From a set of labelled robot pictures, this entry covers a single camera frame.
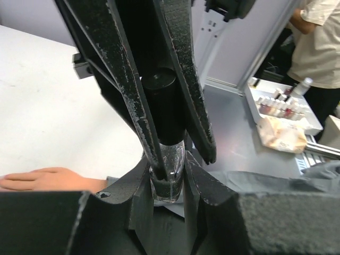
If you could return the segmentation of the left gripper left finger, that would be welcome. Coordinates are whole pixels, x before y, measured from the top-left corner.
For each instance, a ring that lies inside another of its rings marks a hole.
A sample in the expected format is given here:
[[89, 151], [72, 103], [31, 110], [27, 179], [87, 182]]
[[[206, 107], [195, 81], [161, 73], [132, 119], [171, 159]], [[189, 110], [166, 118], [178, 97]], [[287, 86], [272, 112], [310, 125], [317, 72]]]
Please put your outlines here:
[[1, 254], [149, 254], [149, 163], [97, 194], [2, 192]]

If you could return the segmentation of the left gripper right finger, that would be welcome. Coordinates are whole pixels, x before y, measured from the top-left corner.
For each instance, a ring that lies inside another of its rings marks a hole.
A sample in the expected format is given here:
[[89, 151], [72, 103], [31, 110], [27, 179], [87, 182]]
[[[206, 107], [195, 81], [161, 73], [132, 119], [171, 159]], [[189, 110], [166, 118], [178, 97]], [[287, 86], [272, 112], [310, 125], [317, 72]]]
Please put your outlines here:
[[187, 153], [183, 174], [189, 254], [339, 254], [339, 196], [236, 192]]

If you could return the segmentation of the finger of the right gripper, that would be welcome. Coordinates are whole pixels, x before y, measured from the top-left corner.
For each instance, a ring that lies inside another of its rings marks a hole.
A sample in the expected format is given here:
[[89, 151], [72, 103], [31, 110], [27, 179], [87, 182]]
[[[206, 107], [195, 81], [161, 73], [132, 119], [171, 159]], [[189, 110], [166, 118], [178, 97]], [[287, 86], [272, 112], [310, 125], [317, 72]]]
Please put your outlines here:
[[56, 1], [94, 75], [121, 95], [121, 117], [135, 129], [156, 178], [168, 180], [155, 124], [115, 1]]
[[206, 164], [217, 149], [193, 52], [191, 2], [154, 1], [165, 43], [184, 99], [185, 129]]

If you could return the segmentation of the mannequin hand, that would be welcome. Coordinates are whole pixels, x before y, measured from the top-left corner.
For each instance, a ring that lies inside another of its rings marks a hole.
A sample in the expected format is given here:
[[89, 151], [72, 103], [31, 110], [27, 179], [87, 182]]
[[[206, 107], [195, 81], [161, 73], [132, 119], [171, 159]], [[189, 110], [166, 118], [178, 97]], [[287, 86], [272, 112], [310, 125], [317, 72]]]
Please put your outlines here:
[[62, 167], [42, 168], [1, 177], [1, 191], [90, 191], [107, 187], [107, 180], [83, 177]]

